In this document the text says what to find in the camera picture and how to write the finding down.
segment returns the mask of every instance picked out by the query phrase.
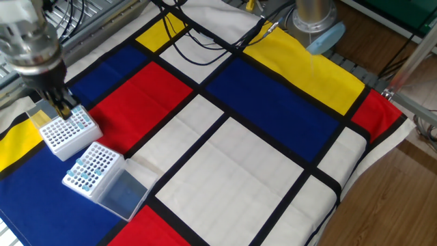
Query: yellow fabric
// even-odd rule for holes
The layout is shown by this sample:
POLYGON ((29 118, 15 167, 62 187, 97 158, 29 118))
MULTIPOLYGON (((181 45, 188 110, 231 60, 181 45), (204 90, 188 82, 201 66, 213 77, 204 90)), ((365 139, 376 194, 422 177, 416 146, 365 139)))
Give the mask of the yellow fabric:
POLYGON ((12 127, 0 140, 0 172, 23 157, 42 141, 30 119, 12 127))
POLYGON ((43 110, 39 110, 36 114, 34 114, 32 116, 32 120, 38 128, 51 121, 50 117, 48 117, 43 110))
MULTIPOLYGON (((261 38, 269 26, 264 26, 253 40, 261 38)), ((322 55, 311 55, 279 28, 244 52, 341 115, 364 89, 355 76, 322 55)))
MULTIPOLYGON (((183 30, 183 28, 185 28, 184 23, 171 13, 168 14, 167 17, 168 18, 166 18, 165 22, 169 28, 171 37, 174 37, 181 30, 183 30)), ((135 40, 153 52, 157 51, 162 45, 170 41, 169 36, 165 31, 164 21, 162 19, 135 40)))

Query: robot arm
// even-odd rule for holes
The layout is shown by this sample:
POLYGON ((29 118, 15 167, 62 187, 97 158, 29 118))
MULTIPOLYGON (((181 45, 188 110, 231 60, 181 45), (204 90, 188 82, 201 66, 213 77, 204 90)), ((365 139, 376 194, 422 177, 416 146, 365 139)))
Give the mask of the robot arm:
POLYGON ((61 45, 44 8, 47 2, 43 0, 0 0, 0 51, 26 86, 66 120, 79 101, 64 84, 67 70, 61 45))

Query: mondrian pattern cloth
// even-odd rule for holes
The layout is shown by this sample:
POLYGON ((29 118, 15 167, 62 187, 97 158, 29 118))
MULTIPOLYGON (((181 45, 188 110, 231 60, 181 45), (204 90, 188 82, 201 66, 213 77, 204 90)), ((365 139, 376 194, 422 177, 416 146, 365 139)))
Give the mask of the mondrian pattern cloth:
POLYGON ((315 245, 356 179, 412 130, 377 92, 280 29, 229 49, 256 16, 219 0, 150 9, 68 86, 102 129, 98 141, 158 183, 121 221, 62 185, 83 151, 61 162, 22 113, 32 101, 16 102, 0 112, 0 217, 22 244, 315 245), (198 66, 174 44, 199 63, 225 54, 198 66))

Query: red fabric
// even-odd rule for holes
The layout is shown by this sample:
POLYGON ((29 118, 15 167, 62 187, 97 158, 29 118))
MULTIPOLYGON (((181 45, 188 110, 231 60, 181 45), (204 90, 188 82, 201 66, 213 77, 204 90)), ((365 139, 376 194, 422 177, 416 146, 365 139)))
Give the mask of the red fabric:
POLYGON ((103 132, 98 141, 126 153, 191 91, 159 65, 148 64, 90 111, 103 132))
POLYGON ((141 209, 134 219, 108 246, 189 246, 189 244, 161 219, 149 206, 141 209))
POLYGON ((379 93, 371 90, 352 121, 370 133, 370 143, 386 131, 402 112, 379 93))

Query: blue fabric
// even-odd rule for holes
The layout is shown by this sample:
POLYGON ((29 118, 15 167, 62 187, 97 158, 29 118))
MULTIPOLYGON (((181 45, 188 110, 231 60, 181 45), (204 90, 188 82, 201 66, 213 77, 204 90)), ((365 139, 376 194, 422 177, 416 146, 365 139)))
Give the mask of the blue fabric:
POLYGON ((86 107, 146 59, 143 53, 128 45, 77 81, 70 90, 86 107))
POLYGON ((83 152, 62 162, 45 146, 0 182, 0 217, 24 245, 96 245, 119 221, 62 184, 83 152))
POLYGON ((207 90, 307 161, 312 161, 338 121, 241 59, 207 90))

